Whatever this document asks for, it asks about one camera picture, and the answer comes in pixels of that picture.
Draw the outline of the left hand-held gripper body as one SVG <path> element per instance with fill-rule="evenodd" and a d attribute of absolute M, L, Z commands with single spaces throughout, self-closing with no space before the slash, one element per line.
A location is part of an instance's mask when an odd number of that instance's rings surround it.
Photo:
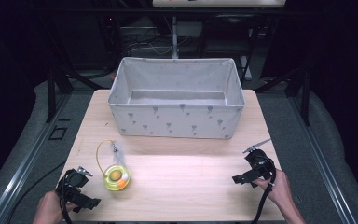
<path fill-rule="evenodd" d="M 78 195 L 82 194 L 80 189 L 88 183 L 89 176 L 91 173 L 82 166 L 67 170 L 56 188 L 60 201 L 76 204 Z"/>

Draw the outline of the aluminium floor rail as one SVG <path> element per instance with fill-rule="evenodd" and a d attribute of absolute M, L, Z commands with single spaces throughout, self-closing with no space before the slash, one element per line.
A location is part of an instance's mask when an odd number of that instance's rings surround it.
<path fill-rule="evenodd" d="M 35 110 L 0 171 L 0 224 L 31 224 L 39 199 L 55 189 L 89 100 L 63 95 L 46 123 L 45 108 Z"/>
<path fill-rule="evenodd" d="M 288 97 L 287 100 L 294 110 L 296 119 L 298 120 L 301 129 L 307 136 L 312 157 L 315 160 L 316 166 L 318 167 L 319 173 L 324 181 L 324 185 L 337 210 L 337 214 L 339 215 L 342 224 L 358 224 L 340 186 L 338 185 L 332 173 L 329 164 L 327 163 L 327 160 L 322 152 L 320 144 L 316 139 L 316 136 L 314 135 L 312 128 L 306 124 L 301 116 L 300 103 L 296 98 L 293 97 Z"/>

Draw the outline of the white background table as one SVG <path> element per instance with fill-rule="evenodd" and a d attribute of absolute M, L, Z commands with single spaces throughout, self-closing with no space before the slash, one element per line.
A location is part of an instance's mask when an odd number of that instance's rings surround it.
<path fill-rule="evenodd" d="M 178 48 L 178 20 L 177 17 L 200 17 L 200 32 L 203 23 L 218 15 L 256 15 L 269 19 L 265 13 L 280 12 L 286 0 L 152 0 L 153 7 L 168 11 L 172 18 L 172 57 L 179 57 Z"/>

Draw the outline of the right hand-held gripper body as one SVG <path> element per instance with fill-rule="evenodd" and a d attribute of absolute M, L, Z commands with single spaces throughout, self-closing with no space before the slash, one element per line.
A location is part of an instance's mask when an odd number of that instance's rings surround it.
<path fill-rule="evenodd" d="M 265 180 L 272 178 L 275 171 L 273 160 L 269 158 L 262 149 L 260 149 L 260 147 L 268 141 L 268 139 L 264 140 L 244 150 L 244 153 L 247 153 L 245 159 L 251 166 L 251 170 L 257 171 L 259 177 L 263 177 Z"/>

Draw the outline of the grey fabric storage box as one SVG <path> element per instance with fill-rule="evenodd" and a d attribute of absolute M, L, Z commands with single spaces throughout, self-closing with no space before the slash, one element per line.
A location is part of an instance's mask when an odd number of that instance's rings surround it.
<path fill-rule="evenodd" d="M 126 57 L 108 104 L 125 135 L 229 139 L 245 99 L 232 59 Z"/>

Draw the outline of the person's right hand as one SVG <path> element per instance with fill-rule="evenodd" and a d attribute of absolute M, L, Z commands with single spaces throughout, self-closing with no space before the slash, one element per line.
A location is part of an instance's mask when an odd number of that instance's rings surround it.
<path fill-rule="evenodd" d="M 271 192 L 268 194 L 268 197 L 278 206 L 278 208 L 283 202 L 293 200 L 285 172 L 277 169 L 274 184 L 270 185 L 269 182 L 270 180 L 263 180 L 261 178 L 255 181 L 255 183 L 263 190 L 266 190 L 267 187 L 271 187 Z"/>

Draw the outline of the black metal stand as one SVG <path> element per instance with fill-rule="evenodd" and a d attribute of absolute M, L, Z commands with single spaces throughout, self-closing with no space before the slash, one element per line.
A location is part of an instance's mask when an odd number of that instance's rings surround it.
<path fill-rule="evenodd" d="M 301 92 L 300 117 L 307 126 L 310 126 L 309 107 L 310 107 L 310 70 L 309 68 L 295 68 L 292 71 L 275 77 L 255 91 L 261 93 L 271 89 L 279 83 L 288 80 L 289 83 L 285 89 L 287 97 L 296 97 Z"/>
<path fill-rule="evenodd" d="M 47 85 L 48 85 L 48 117 L 46 123 L 49 123 L 53 120 L 54 116 L 57 113 L 57 102 L 56 102 L 56 87 L 63 94 L 71 94 L 73 91 L 73 86 L 69 81 L 69 78 L 72 77 L 86 86 L 92 88 L 93 90 L 104 90 L 104 87 L 94 83 L 93 81 L 87 79 L 86 77 L 81 76 L 78 72 L 69 69 L 64 66 L 52 67 L 47 76 Z"/>

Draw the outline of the person's left hand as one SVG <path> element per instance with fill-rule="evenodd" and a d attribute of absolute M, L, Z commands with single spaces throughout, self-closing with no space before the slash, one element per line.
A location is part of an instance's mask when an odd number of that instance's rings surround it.
<path fill-rule="evenodd" d="M 48 191 L 39 200 L 33 224 L 59 224 L 64 220 L 60 198 L 55 191 Z"/>

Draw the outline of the black office chair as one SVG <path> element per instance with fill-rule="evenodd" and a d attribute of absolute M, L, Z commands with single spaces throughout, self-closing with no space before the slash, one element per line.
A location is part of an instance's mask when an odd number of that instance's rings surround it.
<path fill-rule="evenodd" d="M 246 78 L 255 41 L 266 21 L 256 15 L 218 15 L 203 23 L 197 52 L 200 57 L 234 56 L 241 70 L 240 81 Z"/>

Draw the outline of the yellow cat toy with feather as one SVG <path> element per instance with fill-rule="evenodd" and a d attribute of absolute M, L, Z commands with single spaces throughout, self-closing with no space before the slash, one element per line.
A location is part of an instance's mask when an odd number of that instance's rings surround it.
<path fill-rule="evenodd" d="M 113 164 L 103 168 L 99 160 L 99 152 L 103 145 L 108 145 L 113 153 Z M 123 190 L 130 183 L 131 175 L 126 165 L 123 150 L 113 139 L 103 140 L 96 148 L 95 159 L 99 170 L 103 174 L 103 184 L 111 191 Z"/>

